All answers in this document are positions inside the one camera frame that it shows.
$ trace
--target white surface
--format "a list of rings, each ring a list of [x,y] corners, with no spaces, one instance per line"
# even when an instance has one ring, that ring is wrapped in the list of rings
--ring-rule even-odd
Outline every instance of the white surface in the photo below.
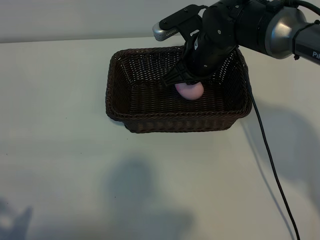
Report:
[[[28,240],[291,239],[254,112],[227,131],[149,134],[105,114],[116,51],[182,43],[0,45],[0,198],[32,207]],[[320,68],[242,52],[301,239],[317,240]]]
[[[176,11],[217,1],[0,0],[0,43],[149,37],[155,23]],[[303,12],[311,22],[318,17]]]

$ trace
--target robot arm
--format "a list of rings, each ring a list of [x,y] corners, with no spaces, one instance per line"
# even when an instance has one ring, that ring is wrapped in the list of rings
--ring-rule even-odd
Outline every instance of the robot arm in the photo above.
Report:
[[[165,18],[153,27],[155,38],[163,41],[180,32],[186,43],[163,84],[207,79],[238,45],[276,59],[294,54],[296,60],[320,65],[320,21],[308,23],[299,5],[320,14],[319,8],[299,0],[221,0],[210,7],[190,5]]]

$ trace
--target white table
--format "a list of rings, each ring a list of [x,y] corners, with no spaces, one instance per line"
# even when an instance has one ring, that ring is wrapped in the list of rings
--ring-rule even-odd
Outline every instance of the white table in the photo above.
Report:
[[[0,215],[30,207],[27,240],[291,239],[253,111],[205,133],[134,134],[105,114],[116,51],[182,43],[0,45]],[[301,239],[319,239],[320,67],[241,50]]]

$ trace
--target wicker basket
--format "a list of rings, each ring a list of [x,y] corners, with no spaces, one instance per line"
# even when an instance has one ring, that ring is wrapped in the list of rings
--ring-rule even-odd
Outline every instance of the wicker basket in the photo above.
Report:
[[[175,87],[164,88],[160,77],[181,58],[183,47],[128,49],[110,62],[106,114],[133,133],[207,132],[229,129],[252,109],[248,68],[236,49],[203,81],[204,94],[194,101],[182,98]]]

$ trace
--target black cable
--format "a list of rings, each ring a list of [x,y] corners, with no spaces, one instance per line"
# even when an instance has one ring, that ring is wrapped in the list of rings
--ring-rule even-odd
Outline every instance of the black cable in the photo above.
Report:
[[[301,7],[305,7],[320,16],[320,8],[313,5],[312,3],[307,2],[307,1],[301,1],[301,0],[296,0],[296,1],[294,1],[294,3],[301,6]]]
[[[288,7],[296,8],[297,6],[305,7],[320,16],[320,8],[310,2],[302,0],[282,0],[283,4]]]
[[[248,85],[249,94],[250,94],[250,97],[251,97],[251,100],[252,100],[252,104],[253,104],[253,107],[254,107],[256,116],[257,116],[257,118],[258,118],[258,121],[259,121],[259,125],[260,125],[260,128],[261,128],[261,133],[262,133],[263,141],[264,141],[264,144],[265,144],[265,147],[266,147],[266,151],[268,152],[268,156],[269,156],[269,159],[270,159],[270,163],[271,163],[271,167],[272,167],[272,171],[273,171],[273,174],[274,174],[274,178],[275,178],[276,184],[278,185],[278,188],[279,188],[279,190],[280,190],[280,193],[281,193],[283,202],[284,202],[284,204],[285,204],[285,208],[286,208],[286,210],[287,210],[287,212],[288,212],[288,214],[289,214],[289,217],[290,217],[290,219],[291,219],[292,225],[293,225],[293,227],[294,227],[294,231],[295,231],[295,234],[296,234],[296,238],[297,238],[297,240],[300,240],[299,231],[298,231],[298,228],[297,228],[295,219],[294,219],[294,217],[293,217],[293,215],[292,215],[292,213],[291,213],[291,210],[290,210],[289,204],[288,204],[288,202],[287,202],[285,193],[284,193],[284,191],[283,191],[283,189],[282,189],[282,187],[281,187],[281,184],[280,184],[280,181],[279,181],[279,178],[278,178],[278,175],[277,175],[277,171],[276,171],[276,167],[275,167],[275,164],[274,164],[274,160],[273,160],[273,158],[272,158],[271,151],[270,151],[270,148],[269,148],[269,145],[268,145],[268,142],[267,142],[267,137],[266,137],[265,129],[264,129],[264,126],[263,126],[261,117],[260,117],[260,113],[259,113],[259,110],[258,110],[256,101],[255,101],[254,95],[252,94],[252,88],[251,88],[251,85],[250,85],[249,81],[247,82],[247,85]]]

